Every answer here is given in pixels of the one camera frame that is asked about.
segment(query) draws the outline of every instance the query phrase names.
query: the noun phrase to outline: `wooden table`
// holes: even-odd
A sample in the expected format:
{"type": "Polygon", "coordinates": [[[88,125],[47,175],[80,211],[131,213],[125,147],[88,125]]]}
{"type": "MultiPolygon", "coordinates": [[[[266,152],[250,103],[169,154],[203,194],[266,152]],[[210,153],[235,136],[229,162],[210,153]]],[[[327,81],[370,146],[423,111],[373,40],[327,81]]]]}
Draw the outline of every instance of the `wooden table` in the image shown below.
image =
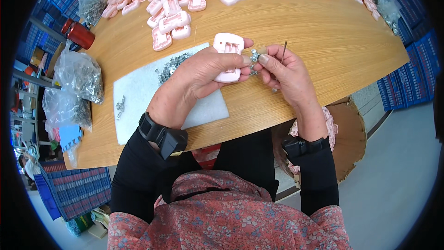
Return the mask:
{"type": "MultiPolygon", "coordinates": [[[[126,16],[119,13],[112,19],[101,19],[93,29],[96,40],[86,52],[102,68],[105,101],[101,106],[92,104],[92,132],[85,131],[77,150],[78,168],[111,166],[119,160],[123,146],[117,143],[114,126],[114,81],[172,53],[204,42],[212,44],[220,32],[251,38],[254,48],[288,41],[288,49],[305,61],[322,106],[408,62],[400,38],[382,18],[375,21],[365,6],[354,0],[245,0],[230,7],[220,0],[207,0],[206,10],[190,12],[191,37],[173,41],[161,52],[152,48],[147,5],[145,1],[126,16]]],[[[258,76],[223,87],[222,94],[230,117],[188,129],[188,150],[295,118],[282,94],[272,93],[258,76]]]]}

